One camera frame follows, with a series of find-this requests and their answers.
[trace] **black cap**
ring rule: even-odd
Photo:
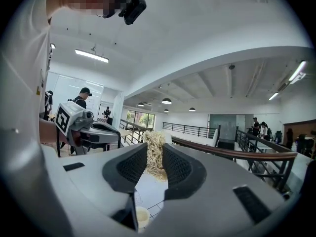
[[[92,94],[90,93],[90,89],[85,87],[85,88],[82,88],[80,93],[88,93],[89,94],[89,97],[92,96]]]

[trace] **railing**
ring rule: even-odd
[[[190,142],[177,137],[172,137],[172,142],[219,157],[228,158],[234,162],[237,162],[237,159],[246,160],[249,163],[248,171],[251,171],[263,181],[268,182],[280,192],[284,191],[285,183],[289,177],[297,155],[297,153],[290,152],[288,149],[277,144],[270,146],[271,148],[277,149],[280,153],[256,153],[226,150]]]
[[[143,133],[153,130],[152,128],[144,128],[123,119],[120,120],[119,127],[130,131],[130,134],[124,137],[124,142],[128,145],[143,143]]]
[[[199,127],[199,126],[191,126],[191,125],[183,125],[183,124],[173,124],[173,123],[167,123],[167,122],[163,122],[162,128],[166,130],[196,135],[198,137],[205,137],[209,139],[213,139],[214,133],[216,130],[216,128]]]

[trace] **window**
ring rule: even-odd
[[[141,113],[128,110],[127,117],[128,122],[142,126],[144,128],[154,128],[155,115],[149,113]]]

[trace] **man in black cap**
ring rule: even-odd
[[[259,130],[260,130],[260,124],[258,122],[258,119],[257,118],[253,118],[253,121],[255,122],[253,127],[252,127],[252,135],[253,136],[258,136],[259,134]]]
[[[92,94],[90,93],[90,89],[89,88],[82,88],[78,97],[76,97],[73,101],[80,105],[81,107],[85,108],[87,107],[87,103],[85,102],[86,99],[88,97],[92,96]]]

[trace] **woman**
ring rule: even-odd
[[[263,133],[261,134],[261,137],[264,140],[270,141],[270,136],[268,134],[268,130],[269,130],[268,125],[265,122],[262,122],[261,127],[263,128]]]
[[[287,138],[286,147],[288,149],[292,149],[292,145],[293,145],[293,130],[292,130],[292,128],[289,128],[287,130],[286,138]]]

